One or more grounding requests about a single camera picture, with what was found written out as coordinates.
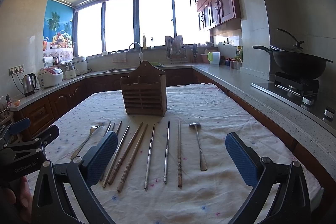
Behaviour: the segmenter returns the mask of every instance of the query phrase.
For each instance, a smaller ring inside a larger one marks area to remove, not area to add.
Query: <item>human hand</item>
[[[16,196],[11,189],[4,188],[3,192],[7,201],[10,204],[16,203]],[[21,219],[23,221],[31,223],[33,197],[30,193],[27,178],[25,176],[21,177],[19,200],[22,205],[22,209],[19,212]]]

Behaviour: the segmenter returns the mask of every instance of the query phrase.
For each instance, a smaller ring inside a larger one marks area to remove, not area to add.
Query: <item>window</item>
[[[172,0],[139,0],[140,41],[147,46],[165,45],[165,36],[174,37]]]
[[[133,42],[133,0],[108,0],[105,10],[106,50],[125,50]]]
[[[102,53],[101,3],[78,11],[77,47],[79,56]]]
[[[210,41],[210,31],[199,31],[198,12],[190,6],[190,0],[175,0],[175,17],[176,33],[183,37],[184,44]]]

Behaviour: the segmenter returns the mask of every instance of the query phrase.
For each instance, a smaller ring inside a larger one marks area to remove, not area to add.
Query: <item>spoon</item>
[[[71,155],[70,159],[73,160],[77,155],[78,153],[81,151],[81,149],[83,148],[83,146],[86,144],[86,142],[89,140],[89,138],[91,137],[91,135],[96,131],[96,129],[98,127],[101,127],[101,126],[92,126],[90,128],[90,134],[89,136],[85,139],[85,141],[76,149],[75,152],[73,152],[73,154]]]
[[[196,136],[197,136],[197,142],[198,142],[198,147],[199,147],[199,167],[201,169],[201,171],[206,171],[207,170],[207,164],[205,162],[205,158],[203,156],[203,152],[201,149],[201,144],[200,144],[200,139],[198,137],[198,131],[197,131],[197,127],[201,126],[201,124],[199,122],[192,122],[189,124],[189,126],[194,126],[195,130],[196,130]]]

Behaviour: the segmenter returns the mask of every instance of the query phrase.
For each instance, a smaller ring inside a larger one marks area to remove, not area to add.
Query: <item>white tablecloth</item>
[[[127,116],[120,91],[93,94],[55,122],[59,137],[46,147],[47,157],[54,163],[70,161],[74,150],[89,134],[89,129],[99,122],[110,120],[123,122],[118,139],[130,125],[121,153],[136,131],[140,122],[148,123],[148,129],[131,171],[121,193],[116,191],[132,146],[112,185],[106,188],[101,182],[92,190],[105,210],[117,224],[169,224],[169,223],[227,223],[237,212],[251,191],[241,178],[225,148],[225,137],[236,132],[247,146],[259,156],[268,156],[273,162],[290,164],[296,160],[285,145],[243,110],[236,102],[212,84],[192,84],[167,88],[167,112],[165,116]],[[182,178],[183,186],[177,186],[177,125],[181,120],[182,135]],[[170,121],[170,147],[168,183],[163,183],[167,125]],[[200,171],[199,150],[191,122],[200,122],[199,138],[208,170]],[[143,188],[148,148],[153,123],[155,136],[150,168],[150,186]],[[79,155],[97,144],[102,131],[95,132]],[[29,175],[31,191],[34,190],[38,172]],[[305,170],[310,198],[320,189],[313,175]],[[66,185],[71,203],[78,218],[86,222],[70,185]],[[257,221],[267,215],[277,185],[273,187],[264,209]]]

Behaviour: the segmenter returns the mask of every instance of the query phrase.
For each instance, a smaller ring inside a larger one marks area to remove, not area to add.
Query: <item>countertop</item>
[[[230,69],[227,66],[214,67],[209,64],[184,63],[165,64],[160,68],[193,68],[224,86],[288,132],[304,146],[323,165],[333,179],[336,180],[336,138],[318,123],[298,110],[251,86],[251,82],[267,82],[266,80],[239,70]],[[18,111],[54,91],[83,80],[84,78],[127,73],[133,70],[134,69],[114,70],[110,72],[95,71],[86,75],[77,76],[71,80],[64,80],[57,86],[36,91],[35,94],[20,99],[21,104],[18,107],[11,107],[10,110]]]

